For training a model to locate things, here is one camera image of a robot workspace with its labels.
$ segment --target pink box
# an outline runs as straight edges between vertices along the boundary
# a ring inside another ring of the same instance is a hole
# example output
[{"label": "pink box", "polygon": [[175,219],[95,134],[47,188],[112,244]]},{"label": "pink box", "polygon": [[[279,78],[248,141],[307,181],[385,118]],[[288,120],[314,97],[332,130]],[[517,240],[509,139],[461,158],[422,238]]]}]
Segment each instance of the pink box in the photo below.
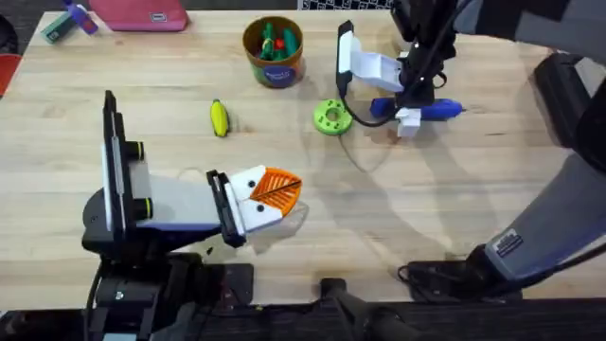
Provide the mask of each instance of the pink box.
[{"label": "pink box", "polygon": [[117,31],[180,31],[187,13],[179,0],[89,0],[97,16]]}]

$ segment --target white label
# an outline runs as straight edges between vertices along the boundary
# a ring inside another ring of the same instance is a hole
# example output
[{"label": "white label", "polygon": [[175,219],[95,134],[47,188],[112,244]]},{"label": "white label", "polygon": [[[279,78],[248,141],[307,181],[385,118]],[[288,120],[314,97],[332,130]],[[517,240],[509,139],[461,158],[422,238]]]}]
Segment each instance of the white label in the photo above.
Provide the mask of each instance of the white label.
[{"label": "white label", "polygon": [[164,13],[150,13],[150,18],[154,23],[166,23],[167,15]]}]

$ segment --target green ring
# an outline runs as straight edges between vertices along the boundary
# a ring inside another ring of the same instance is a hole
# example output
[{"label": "green ring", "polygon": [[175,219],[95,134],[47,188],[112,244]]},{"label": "green ring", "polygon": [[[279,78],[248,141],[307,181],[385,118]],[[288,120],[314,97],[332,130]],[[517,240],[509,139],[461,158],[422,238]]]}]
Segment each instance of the green ring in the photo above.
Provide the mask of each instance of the green ring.
[{"label": "green ring", "polygon": [[[337,115],[336,120],[328,118],[329,110],[334,110]],[[313,111],[313,124],[322,134],[342,135],[351,127],[352,121],[353,119],[345,110],[343,102],[338,99],[323,100]]]}]

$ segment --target blue pen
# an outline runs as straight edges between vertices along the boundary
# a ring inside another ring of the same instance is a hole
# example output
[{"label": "blue pen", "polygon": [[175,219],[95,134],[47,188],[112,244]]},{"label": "blue pen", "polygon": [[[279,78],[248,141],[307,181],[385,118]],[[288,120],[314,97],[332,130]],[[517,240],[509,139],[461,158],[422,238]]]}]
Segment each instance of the blue pen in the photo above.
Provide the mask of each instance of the blue pen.
[{"label": "blue pen", "polygon": [[[394,99],[373,99],[370,104],[370,114],[375,118],[386,115],[387,109],[393,107]],[[446,120],[457,117],[463,112],[463,105],[451,99],[437,99],[434,104],[422,107],[420,119],[422,120]]]}]

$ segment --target red object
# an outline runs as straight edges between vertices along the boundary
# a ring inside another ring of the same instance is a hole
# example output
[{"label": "red object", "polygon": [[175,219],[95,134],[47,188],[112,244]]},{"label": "red object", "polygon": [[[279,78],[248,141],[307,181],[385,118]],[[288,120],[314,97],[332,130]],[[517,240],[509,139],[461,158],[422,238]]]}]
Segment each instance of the red object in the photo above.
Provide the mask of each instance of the red object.
[{"label": "red object", "polygon": [[187,13],[181,0],[89,0],[97,16],[117,31],[181,31]]},{"label": "red object", "polygon": [[275,49],[284,49],[284,40],[276,39],[276,43],[274,44]]},{"label": "red object", "polygon": [[4,96],[9,87],[12,75],[17,70],[21,56],[13,54],[0,54],[0,96]]}]

